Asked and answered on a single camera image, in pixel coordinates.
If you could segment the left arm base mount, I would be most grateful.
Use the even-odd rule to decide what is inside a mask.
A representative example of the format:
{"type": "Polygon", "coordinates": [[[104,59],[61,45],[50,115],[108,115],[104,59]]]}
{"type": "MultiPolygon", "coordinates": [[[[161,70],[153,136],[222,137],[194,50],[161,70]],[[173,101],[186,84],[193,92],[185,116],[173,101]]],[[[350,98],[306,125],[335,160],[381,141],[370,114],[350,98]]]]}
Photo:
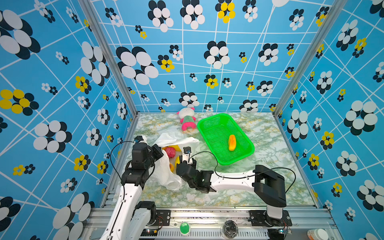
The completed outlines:
{"type": "Polygon", "coordinates": [[[169,226],[171,220],[171,210],[158,209],[155,202],[152,201],[140,201],[135,210],[145,209],[150,211],[150,221],[149,226],[169,226]]]}

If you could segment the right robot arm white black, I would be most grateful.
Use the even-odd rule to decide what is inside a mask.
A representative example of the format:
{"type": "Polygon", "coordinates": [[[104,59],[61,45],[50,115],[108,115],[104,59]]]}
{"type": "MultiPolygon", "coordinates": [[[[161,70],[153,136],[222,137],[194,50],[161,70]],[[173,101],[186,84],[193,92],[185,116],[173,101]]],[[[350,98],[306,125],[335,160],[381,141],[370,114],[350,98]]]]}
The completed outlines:
{"type": "Polygon", "coordinates": [[[283,218],[283,208],[287,206],[285,178],[262,165],[246,173],[216,173],[199,171],[194,165],[183,161],[176,167],[176,173],[189,187],[208,194],[223,190],[253,192],[267,205],[267,216],[273,220],[283,218]]]}

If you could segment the yellow red peach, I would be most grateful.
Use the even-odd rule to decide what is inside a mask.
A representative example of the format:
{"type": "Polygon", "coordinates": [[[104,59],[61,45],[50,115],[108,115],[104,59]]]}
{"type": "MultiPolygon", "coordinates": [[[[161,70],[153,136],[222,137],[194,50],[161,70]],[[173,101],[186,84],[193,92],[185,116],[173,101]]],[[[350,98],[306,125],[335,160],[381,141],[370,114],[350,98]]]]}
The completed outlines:
{"type": "Polygon", "coordinates": [[[175,172],[175,166],[172,163],[169,163],[169,167],[170,167],[170,171],[172,173],[174,173],[175,172]]]}

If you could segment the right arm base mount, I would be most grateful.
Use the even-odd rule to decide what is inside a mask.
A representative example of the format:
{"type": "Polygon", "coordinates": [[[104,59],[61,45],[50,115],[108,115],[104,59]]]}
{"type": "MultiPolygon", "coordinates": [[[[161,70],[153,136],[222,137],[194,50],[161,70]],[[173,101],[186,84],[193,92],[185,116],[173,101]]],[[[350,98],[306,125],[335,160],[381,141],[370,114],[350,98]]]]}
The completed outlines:
{"type": "Polygon", "coordinates": [[[251,210],[249,211],[250,218],[248,219],[254,227],[291,227],[292,220],[288,211],[283,210],[283,216],[281,219],[274,219],[269,217],[266,210],[251,210]]]}

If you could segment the red lychee fruit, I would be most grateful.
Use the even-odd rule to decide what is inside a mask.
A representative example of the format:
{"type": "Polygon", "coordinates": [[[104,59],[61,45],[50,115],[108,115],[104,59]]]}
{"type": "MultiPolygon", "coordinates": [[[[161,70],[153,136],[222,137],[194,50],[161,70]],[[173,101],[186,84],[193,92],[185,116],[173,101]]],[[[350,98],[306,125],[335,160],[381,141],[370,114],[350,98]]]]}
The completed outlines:
{"type": "Polygon", "coordinates": [[[165,151],[169,159],[172,159],[176,156],[176,149],[174,147],[166,147],[165,151]]]}

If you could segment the white plastic bag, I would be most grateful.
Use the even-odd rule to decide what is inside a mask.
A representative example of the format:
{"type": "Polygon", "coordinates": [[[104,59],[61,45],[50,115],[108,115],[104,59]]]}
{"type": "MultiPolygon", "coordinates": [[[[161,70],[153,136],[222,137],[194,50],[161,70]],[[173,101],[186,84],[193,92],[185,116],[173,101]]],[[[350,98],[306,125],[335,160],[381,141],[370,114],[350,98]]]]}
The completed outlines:
{"type": "Polygon", "coordinates": [[[179,129],[169,128],[161,132],[159,138],[155,141],[164,154],[155,163],[155,172],[150,177],[155,183],[165,187],[167,190],[178,191],[184,184],[184,181],[176,174],[175,159],[177,156],[182,156],[183,147],[191,147],[192,154],[194,154],[199,145],[199,140],[180,132],[179,129]],[[176,149],[176,156],[169,159],[165,151],[166,147],[174,147],[176,149]],[[170,171],[169,163],[175,166],[175,172],[170,171]]]}

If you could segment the yellow lemon fruit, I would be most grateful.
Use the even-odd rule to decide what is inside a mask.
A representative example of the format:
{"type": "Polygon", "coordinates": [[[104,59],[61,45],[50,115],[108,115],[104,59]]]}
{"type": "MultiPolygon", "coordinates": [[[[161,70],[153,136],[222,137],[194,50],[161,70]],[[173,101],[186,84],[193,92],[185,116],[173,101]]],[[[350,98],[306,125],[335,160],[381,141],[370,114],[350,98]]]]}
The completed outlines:
{"type": "Polygon", "coordinates": [[[179,165],[183,160],[182,156],[177,156],[175,159],[175,166],[179,165]]]}

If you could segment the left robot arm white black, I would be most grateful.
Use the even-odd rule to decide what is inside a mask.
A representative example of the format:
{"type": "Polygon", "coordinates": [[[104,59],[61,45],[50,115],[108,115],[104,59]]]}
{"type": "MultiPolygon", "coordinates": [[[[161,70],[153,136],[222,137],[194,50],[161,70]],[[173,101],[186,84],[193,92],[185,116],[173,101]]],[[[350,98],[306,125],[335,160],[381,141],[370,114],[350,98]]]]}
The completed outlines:
{"type": "Polygon", "coordinates": [[[145,183],[150,178],[149,169],[164,153],[158,145],[135,143],[132,160],[121,176],[121,190],[102,240],[138,240],[144,228],[156,220],[156,204],[140,201],[145,183]]]}

